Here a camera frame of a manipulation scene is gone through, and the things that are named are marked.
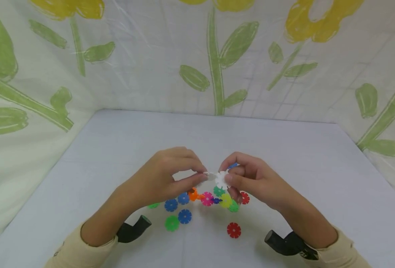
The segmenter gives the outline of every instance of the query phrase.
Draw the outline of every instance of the yellow flower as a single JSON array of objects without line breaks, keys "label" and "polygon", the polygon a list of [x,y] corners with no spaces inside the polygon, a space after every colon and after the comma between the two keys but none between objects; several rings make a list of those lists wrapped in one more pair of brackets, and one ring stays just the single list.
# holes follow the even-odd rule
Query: yellow flower
[{"label": "yellow flower", "polygon": [[104,15],[102,0],[30,0],[43,14],[54,20],[64,20],[77,12],[85,19],[101,19]]},{"label": "yellow flower", "polygon": [[[200,5],[206,0],[180,0],[189,5]],[[220,11],[239,12],[247,10],[254,5],[254,0],[212,0]]]},{"label": "yellow flower", "polygon": [[285,22],[286,38],[295,43],[311,38],[314,42],[327,42],[339,31],[339,24],[351,16],[364,0],[333,0],[331,8],[317,21],[311,21],[308,13],[314,0],[297,0]]}]

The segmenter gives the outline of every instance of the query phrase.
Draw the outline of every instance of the white snowflake piece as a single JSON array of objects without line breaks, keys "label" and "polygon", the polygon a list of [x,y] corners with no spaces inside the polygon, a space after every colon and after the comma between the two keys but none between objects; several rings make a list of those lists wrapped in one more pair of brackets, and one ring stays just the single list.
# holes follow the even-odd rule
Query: white snowflake piece
[{"label": "white snowflake piece", "polygon": [[215,185],[223,190],[227,190],[230,186],[224,180],[225,175],[227,174],[226,171],[220,171],[217,173],[212,172],[204,172],[205,175],[208,176],[209,181],[215,181]]}]

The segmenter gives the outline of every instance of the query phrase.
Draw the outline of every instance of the green stem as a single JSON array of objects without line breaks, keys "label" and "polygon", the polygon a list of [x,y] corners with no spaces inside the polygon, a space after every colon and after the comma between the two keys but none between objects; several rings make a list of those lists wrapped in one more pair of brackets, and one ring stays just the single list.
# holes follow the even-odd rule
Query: green stem
[{"label": "green stem", "polygon": [[224,86],[223,74],[218,53],[217,27],[215,25],[215,7],[208,15],[206,30],[206,49],[208,51],[209,69],[211,70],[212,87],[214,93],[215,115],[224,115]]},{"label": "green stem", "polygon": [[300,49],[302,49],[303,45],[304,45],[304,41],[299,42],[299,44],[294,49],[293,53],[290,55],[290,57],[288,57],[288,60],[285,63],[285,65],[282,67],[280,73],[277,74],[277,76],[268,85],[268,88],[267,88],[268,91],[271,90],[273,87],[275,87],[277,82],[279,82],[279,80],[284,76],[285,72],[288,70],[290,65],[293,63],[293,60],[296,58],[297,54],[299,53]]},{"label": "green stem", "polygon": [[23,108],[27,108],[48,121],[56,124],[58,127],[63,129],[65,132],[70,130],[73,126],[73,122],[65,114],[59,113],[50,107],[47,107],[36,100],[23,94],[16,88],[0,80],[0,98],[6,101],[13,102],[20,105]]},{"label": "green stem", "polygon": [[384,130],[395,120],[395,93],[391,97],[390,101],[379,114],[378,118],[373,124],[366,130],[364,135],[357,142],[357,146],[364,150],[366,149],[369,142],[378,138]]},{"label": "green stem", "polygon": [[69,23],[71,25],[72,36],[74,38],[75,45],[75,54],[77,57],[78,70],[82,76],[86,76],[86,67],[84,65],[84,53],[83,46],[81,43],[80,33],[78,31],[77,20],[75,19],[75,15],[70,17]]}]

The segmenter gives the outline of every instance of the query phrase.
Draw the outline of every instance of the right hand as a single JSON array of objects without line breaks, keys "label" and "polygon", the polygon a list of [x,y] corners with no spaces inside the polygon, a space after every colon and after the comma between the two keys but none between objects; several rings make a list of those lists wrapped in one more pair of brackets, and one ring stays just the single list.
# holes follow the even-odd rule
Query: right hand
[{"label": "right hand", "polygon": [[234,152],[229,155],[219,171],[226,170],[234,163],[239,166],[229,169],[225,180],[231,186],[228,189],[229,194],[238,204],[242,203],[240,190],[248,192],[277,211],[303,198],[265,161],[245,153]]}]

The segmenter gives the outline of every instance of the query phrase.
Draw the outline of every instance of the blue snowflake piece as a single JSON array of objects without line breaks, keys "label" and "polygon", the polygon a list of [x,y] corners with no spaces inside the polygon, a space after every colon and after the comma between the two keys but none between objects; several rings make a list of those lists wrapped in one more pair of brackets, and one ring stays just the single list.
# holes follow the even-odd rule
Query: blue snowflake piece
[{"label": "blue snowflake piece", "polygon": [[192,213],[188,209],[183,209],[178,213],[180,223],[187,224],[192,220]]},{"label": "blue snowflake piece", "polygon": [[183,192],[182,194],[178,195],[178,203],[181,205],[188,204],[190,201],[189,195],[186,192]]},{"label": "blue snowflake piece", "polygon": [[165,209],[168,212],[173,212],[178,208],[178,202],[175,199],[165,201]]},{"label": "blue snowflake piece", "polygon": [[219,204],[223,200],[221,200],[220,198],[212,198],[212,201],[214,201],[214,204]]},{"label": "blue snowflake piece", "polygon": [[238,163],[234,163],[233,165],[229,166],[227,169],[232,169],[232,168],[234,168],[237,165],[238,165]]}]

